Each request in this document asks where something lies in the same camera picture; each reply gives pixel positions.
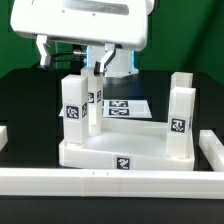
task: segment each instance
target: black surface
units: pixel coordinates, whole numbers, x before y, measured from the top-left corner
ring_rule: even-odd
[[[105,86],[105,98],[146,99],[153,121],[167,121],[170,74],[143,71],[139,80]],[[61,71],[14,70],[0,80],[0,124],[9,142],[1,167],[58,167],[63,139]],[[211,170],[198,147],[200,129],[212,129],[223,142],[224,87],[195,73],[193,134],[195,170]],[[1,223],[222,223],[224,200],[153,198],[0,197]]]

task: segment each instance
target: cable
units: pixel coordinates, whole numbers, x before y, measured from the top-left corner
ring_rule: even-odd
[[[68,56],[68,55],[73,55],[73,52],[72,51],[60,52],[60,53],[52,54],[51,57],[54,59],[57,57]],[[37,62],[37,63],[33,64],[30,68],[37,68],[39,65],[40,65],[40,62]]]

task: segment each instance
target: white block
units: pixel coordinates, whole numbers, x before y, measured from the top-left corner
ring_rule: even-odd
[[[224,146],[213,131],[200,131],[199,146],[213,170],[216,172],[224,172]]]
[[[62,80],[64,140],[83,144],[88,138],[87,77],[68,75]]]
[[[171,77],[172,90],[175,87],[191,88],[193,80],[193,73],[175,72]]]
[[[4,148],[8,142],[6,126],[0,126],[0,151]]]
[[[103,77],[95,76],[94,68],[84,68],[81,74],[88,77],[89,135],[96,136],[101,133]]]
[[[171,157],[189,158],[195,91],[175,87],[170,93],[166,150]]]

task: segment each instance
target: white robot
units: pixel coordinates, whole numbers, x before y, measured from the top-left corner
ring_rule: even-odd
[[[95,65],[95,74],[102,75],[116,49],[129,51],[123,59],[132,69],[125,60],[131,60],[131,51],[146,46],[147,16],[155,8],[155,0],[16,0],[11,25],[21,36],[37,38],[45,68],[52,63],[48,41],[105,46],[106,55]]]

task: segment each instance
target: white base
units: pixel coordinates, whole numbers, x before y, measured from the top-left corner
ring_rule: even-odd
[[[0,168],[0,195],[224,199],[216,172]]]
[[[85,169],[116,169],[117,158],[130,159],[130,170],[192,171],[194,149],[191,139],[188,159],[166,154],[166,123],[104,118],[102,133],[89,137],[86,145],[62,141],[60,165]]]

